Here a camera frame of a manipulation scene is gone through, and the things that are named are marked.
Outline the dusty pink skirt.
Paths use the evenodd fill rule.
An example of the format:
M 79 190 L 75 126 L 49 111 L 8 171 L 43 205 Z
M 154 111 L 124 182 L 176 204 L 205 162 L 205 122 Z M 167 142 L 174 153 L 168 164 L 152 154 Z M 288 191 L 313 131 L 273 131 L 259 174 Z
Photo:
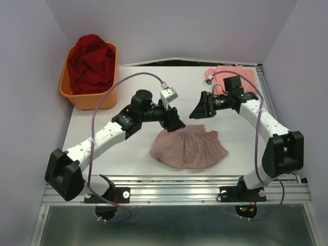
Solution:
M 218 132 L 207 131 L 204 125 L 189 125 L 174 132 L 162 130 L 150 149 L 153 158 L 177 169 L 205 169 L 228 154 Z

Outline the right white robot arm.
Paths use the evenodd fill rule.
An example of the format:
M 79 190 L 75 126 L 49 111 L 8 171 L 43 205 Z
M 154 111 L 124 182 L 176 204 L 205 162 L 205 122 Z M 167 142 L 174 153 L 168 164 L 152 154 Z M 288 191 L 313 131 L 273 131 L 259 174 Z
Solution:
M 230 72 L 225 78 L 224 93 L 215 96 L 203 91 L 199 103 L 190 114 L 190 119 L 210 118 L 218 110 L 232 109 L 246 119 L 256 130 L 255 140 L 262 138 L 266 144 L 261 164 L 254 157 L 255 169 L 242 176 L 236 187 L 237 197 L 247 200 L 254 190 L 268 185 L 283 174 L 301 170 L 304 165 L 304 136 L 299 131 L 291 131 L 280 124 L 264 107 L 263 96 L 257 90 L 245 92 L 241 81 L 244 76 Z

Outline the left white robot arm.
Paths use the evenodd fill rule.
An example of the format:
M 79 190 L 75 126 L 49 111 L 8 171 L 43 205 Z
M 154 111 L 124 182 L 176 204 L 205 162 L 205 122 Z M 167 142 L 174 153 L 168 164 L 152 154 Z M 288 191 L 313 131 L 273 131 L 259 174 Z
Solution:
M 101 130 L 65 151 L 55 149 L 50 154 L 45 181 L 65 201 L 76 198 L 85 188 L 95 191 L 101 201 L 110 201 L 115 196 L 114 183 L 104 175 L 92 178 L 84 170 L 90 170 L 91 161 L 139 131 L 144 122 L 158 122 L 168 132 L 184 128 L 177 109 L 169 105 L 177 97 L 172 87 L 166 87 L 160 92 L 158 104 L 154 104 L 150 91 L 138 90 L 130 104 Z

